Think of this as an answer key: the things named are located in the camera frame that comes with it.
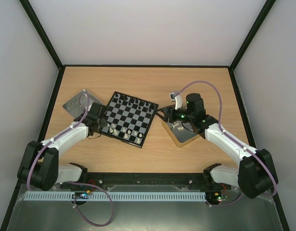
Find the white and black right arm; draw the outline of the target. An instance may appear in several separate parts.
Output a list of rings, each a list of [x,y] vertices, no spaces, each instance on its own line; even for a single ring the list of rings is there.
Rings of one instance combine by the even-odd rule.
[[[248,198],[255,198],[268,190],[276,194],[277,175],[273,159],[266,149],[258,150],[228,132],[220,120],[208,115],[204,108],[204,101],[198,93],[186,96],[186,107],[182,106],[181,96],[173,92],[170,94],[175,105],[163,107],[160,118],[164,122],[188,123],[191,132],[218,146],[235,163],[236,167],[227,167],[216,163],[204,170],[204,184],[208,188],[215,188],[220,183],[238,187]]]

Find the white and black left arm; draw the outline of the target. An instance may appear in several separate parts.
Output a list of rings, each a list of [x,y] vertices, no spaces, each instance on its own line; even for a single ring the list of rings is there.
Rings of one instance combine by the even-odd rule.
[[[18,180],[26,183],[29,190],[34,186],[43,191],[48,191],[55,184],[77,182],[83,167],[76,164],[61,166],[59,159],[76,143],[106,127],[105,114],[106,106],[94,102],[54,137],[28,143],[17,172]]]

